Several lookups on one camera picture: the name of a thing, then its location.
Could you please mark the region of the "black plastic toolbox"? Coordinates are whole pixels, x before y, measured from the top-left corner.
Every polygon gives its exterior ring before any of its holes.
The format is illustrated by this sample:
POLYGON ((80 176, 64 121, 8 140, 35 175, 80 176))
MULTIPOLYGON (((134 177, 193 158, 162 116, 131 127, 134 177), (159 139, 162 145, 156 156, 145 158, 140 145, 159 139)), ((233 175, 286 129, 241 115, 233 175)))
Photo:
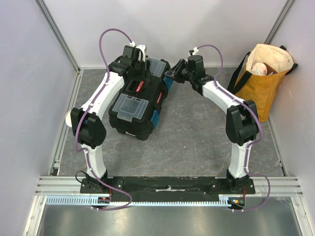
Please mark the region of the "black plastic toolbox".
POLYGON ((173 83, 165 76, 169 62, 153 58, 147 58, 146 62, 151 66, 150 79, 126 82, 108 111, 112 128, 142 141, 157 128, 162 104, 173 83))

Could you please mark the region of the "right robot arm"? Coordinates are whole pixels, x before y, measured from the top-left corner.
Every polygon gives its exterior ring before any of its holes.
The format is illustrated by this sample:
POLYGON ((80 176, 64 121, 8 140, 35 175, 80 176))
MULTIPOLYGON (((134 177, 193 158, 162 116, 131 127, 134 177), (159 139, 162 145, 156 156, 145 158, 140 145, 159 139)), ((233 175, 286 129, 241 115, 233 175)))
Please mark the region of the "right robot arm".
POLYGON ((224 111, 225 132, 232 146, 224 187, 233 194, 239 191, 249 192, 253 186, 249 176, 249 156, 260 129, 255 102, 244 101, 224 89, 213 76, 206 73, 200 55, 179 60, 165 76, 177 83, 189 82, 196 92, 224 111))

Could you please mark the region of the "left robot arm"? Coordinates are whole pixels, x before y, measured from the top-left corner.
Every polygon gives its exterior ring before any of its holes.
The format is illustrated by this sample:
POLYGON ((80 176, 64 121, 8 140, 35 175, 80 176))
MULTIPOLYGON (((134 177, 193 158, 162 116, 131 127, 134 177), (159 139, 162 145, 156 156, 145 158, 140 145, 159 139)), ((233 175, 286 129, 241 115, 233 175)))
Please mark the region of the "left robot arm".
POLYGON ((130 80, 144 80, 146 71, 146 45, 134 42, 124 47, 118 60, 106 63, 104 78, 80 108, 72 108, 67 114, 66 123, 75 137, 75 148, 85 155, 87 170, 81 186, 103 193, 108 188, 108 174, 102 156, 102 144, 106 128, 102 123, 105 110, 114 95, 130 80))

